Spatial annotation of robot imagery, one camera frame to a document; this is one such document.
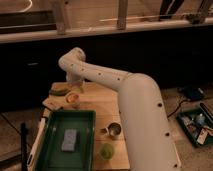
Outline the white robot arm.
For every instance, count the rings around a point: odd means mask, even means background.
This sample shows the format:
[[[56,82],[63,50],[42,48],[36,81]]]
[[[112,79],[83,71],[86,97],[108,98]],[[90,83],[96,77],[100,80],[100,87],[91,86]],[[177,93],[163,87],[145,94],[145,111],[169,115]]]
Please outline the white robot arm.
[[[156,81],[146,74],[89,64],[85,59],[84,51],[76,47],[60,57],[59,66],[71,84],[88,79],[118,93],[130,170],[182,171]]]

